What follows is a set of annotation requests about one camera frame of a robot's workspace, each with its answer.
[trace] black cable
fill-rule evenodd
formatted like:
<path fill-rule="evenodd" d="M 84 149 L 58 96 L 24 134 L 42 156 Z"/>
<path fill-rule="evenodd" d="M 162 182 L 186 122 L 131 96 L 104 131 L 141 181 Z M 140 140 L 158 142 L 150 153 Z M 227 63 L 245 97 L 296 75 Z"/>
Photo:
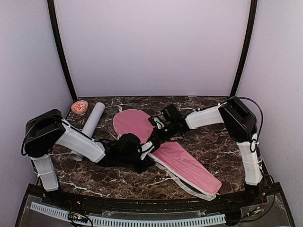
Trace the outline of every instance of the black cable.
<path fill-rule="evenodd" d="M 230 97 L 230 98 L 227 99 L 226 101 L 223 101 L 223 102 L 221 102 L 221 103 L 219 103 L 219 104 L 211 105 L 211 106 L 208 106 L 208 107 L 204 107 L 204 108 L 202 108 L 202 109 L 197 109 L 196 111 L 203 111 L 203 110 L 206 110 L 206 109 L 209 109 L 209 108 L 218 106 L 218 105 L 222 105 L 222 104 L 224 104 L 224 103 L 226 103 L 226 102 L 229 102 L 229 101 L 232 101 L 232 100 L 236 100 L 236 99 L 245 99 L 245 100 L 248 100 L 248 101 L 252 102 L 253 104 L 255 104 L 255 105 L 258 107 L 258 109 L 260 110 L 260 113 L 261 113 L 261 124 L 260 124 L 260 129 L 259 129 L 259 131 L 258 131 L 258 138 L 252 140 L 252 142 L 255 141 L 255 143 L 256 143 L 255 149 L 252 150 L 252 149 L 251 149 L 251 146 L 250 146 L 250 151 L 251 151 L 251 152 L 255 152 L 255 151 L 257 150 L 257 142 L 259 141 L 260 133 L 261 133 L 261 130 L 262 130 L 262 127 L 263 127 L 263 121 L 264 121 L 263 111 L 262 111 L 261 107 L 259 106 L 259 104 L 258 104 L 255 100 L 253 100 L 253 99 L 251 99 L 251 98 L 246 98 L 246 97 L 236 97 L 236 96 L 233 96 L 233 97 Z"/>
<path fill-rule="evenodd" d="M 67 208 L 64 208 L 64 207 L 60 207 L 60 206 L 54 204 L 54 203 L 50 200 L 50 198 L 47 197 L 47 195 L 46 195 L 45 193 L 44 193 L 44 195 L 45 195 L 45 197 L 47 198 L 47 200 L 48 200 L 52 205 L 54 205 L 54 206 L 56 206 L 56 207 L 58 207 L 58 208 L 61 208 L 61 209 L 63 209 L 63 210 L 67 210 L 68 212 L 77 213 L 76 211 L 73 211 L 73 210 L 70 210 L 70 209 L 67 209 Z M 79 214 L 79 215 L 84 216 L 84 217 L 90 222 L 91 227 L 94 227 L 94 224 L 93 224 L 92 220 L 91 220 L 87 215 L 85 215 L 85 214 Z M 72 222 L 74 225 L 77 225 L 76 227 L 79 226 L 77 223 L 74 223 L 72 219 L 71 219 L 71 222 Z"/>
<path fill-rule="evenodd" d="M 80 214 L 80 215 L 84 216 L 90 222 L 91 227 L 94 227 L 94 224 L 93 224 L 92 220 L 90 220 L 90 218 L 87 215 L 85 215 L 85 214 Z M 73 221 L 73 219 L 71 219 L 70 221 L 72 222 L 72 225 L 75 226 L 75 227 L 85 226 L 85 225 L 82 225 L 82 224 L 80 224 L 80 225 L 77 224 L 76 222 Z"/>
<path fill-rule="evenodd" d="M 225 199 L 224 201 L 227 201 L 228 203 L 233 202 L 233 203 L 238 203 L 238 204 L 246 203 L 247 202 L 246 200 L 229 200 L 229 199 Z"/>
<path fill-rule="evenodd" d="M 269 176 L 270 177 L 270 179 L 272 180 L 272 182 L 273 182 L 273 185 L 274 185 L 274 198 L 273 198 L 273 202 L 271 203 L 271 205 L 270 205 L 270 207 L 269 207 L 269 209 L 266 211 L 266 212 L 264 212 L 260 217 L 258 217 L 258 218 L 255 218 L 255 219 L 252 219 L 252 220 L 243 220 L 243 219 L 245 219 L 245 218 L 248 218 L 248 217 L 250 217 L 250 216 L 244 216 L 244 217 L 242 217 L 242 218 L 239 218 L 239 219 L 236 219 L 236 220 L 226 220 L 226 222 L 228 223 L 233 223 L 233 222 L 252 222 L 252 221 L 256 221 L 256 220 L 259 220 L 259 219 L 261 219 L 261 218 L 263 218 L 272 208 L 273 208 L 273 206 L 274 206 L 274 204 L 275 204 L 275 200 L 276 200 L 276 185 L 275 185 L 275 181 L 274 181 L 274 178 L 272 177 L 272 175 L 263 175 L 263 176 Z"/>

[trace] white foam roller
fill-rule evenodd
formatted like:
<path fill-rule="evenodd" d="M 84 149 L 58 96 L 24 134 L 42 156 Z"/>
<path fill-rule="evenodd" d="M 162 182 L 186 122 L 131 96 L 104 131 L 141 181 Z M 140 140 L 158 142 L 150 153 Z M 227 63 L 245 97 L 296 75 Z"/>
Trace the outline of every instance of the white foam roller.
<path fill-rule="evenodd" d="M 96 103 L 93 111 L 91 112 L 89 118 L 87 119 L 82 132 L 86 134 L 87 136 L 92 136 L 94 134 L 94 131 L 96 129 L 96 126 L 103 114 L 103 111 L 105 109 L 105 105 L 103 103 Z M 75 161 L 82 161 L 83 155 L 77 153 L 76 151 L 71 151 L 71 157 Z"/>

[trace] pink racket cover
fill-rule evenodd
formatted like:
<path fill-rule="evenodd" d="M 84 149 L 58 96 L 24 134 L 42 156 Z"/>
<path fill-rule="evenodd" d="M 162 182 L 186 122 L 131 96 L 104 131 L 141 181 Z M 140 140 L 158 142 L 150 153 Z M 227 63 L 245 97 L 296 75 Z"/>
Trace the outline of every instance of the pink racket cover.
<path fill-rule="evenodd" d="M 114 129 L 118 135 L 132 133 L 144 144 L 154 128 L 148 121 L 149 117 L 141 110 L 124 110 L 115 115 Z M 165 142 L 153 155 L 206 194 L 214 195 L 221 188 L 222 183 L 177 142 Z"/>

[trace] lavender wall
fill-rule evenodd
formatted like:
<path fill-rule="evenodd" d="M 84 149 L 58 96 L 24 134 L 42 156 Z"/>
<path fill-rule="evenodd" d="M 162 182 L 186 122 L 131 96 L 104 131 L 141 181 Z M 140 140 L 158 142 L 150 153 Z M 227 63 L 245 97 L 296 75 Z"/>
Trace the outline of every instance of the lavender wall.
<path fill-rule="evenodd" d="M 78 96 L 227 96 L 250 0 L 58 0 Z"/>
<path fill-rule="evenodd" d="M 71 97 L 56 51 L 47 1 L 0 4 L 0 226 L 15 225 L 36 176 L 20 154 L 25 124 L 53 108 L 66 114 Z"/>
<path fill-rule="evenodd" d="M 303 2 L 259 1 L 239 96 L 264 111 L 260 147 L 303 226 Z"/>

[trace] marble table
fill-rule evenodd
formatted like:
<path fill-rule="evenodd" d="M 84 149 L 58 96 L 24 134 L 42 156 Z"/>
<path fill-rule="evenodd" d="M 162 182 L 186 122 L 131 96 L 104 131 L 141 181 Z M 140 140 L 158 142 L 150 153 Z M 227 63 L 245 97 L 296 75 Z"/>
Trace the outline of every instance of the marble table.
<path fill-rule="evenodd" d="M 93 135 L 96 139 L 116 139 L 112 120 L 118 108 L 140 109 L 149 115 L 174 103 L 183 113 L 224 101 L 225 97 L 142 96 L 83 98 L 89 108 L 85 115 L 70 112 L 67 120 L 82 129 L 95 103 L 105 104 L 105 111 Z M 219 194 L 244 190 L 244 167 L 236 143 L 223 124 L 201 127 L 186 133 L 179 142 L 194 158 L 222 182 Z M 183 199 L 192 198 L 167 176 L 165 171 L 151 166 L 142 174 L 131 167 L 101 167 L 88 160 L 74 161 L 70 150 L 54 146 L 52 161 L 61 187 L 66 192 L 118 199 Z"/>

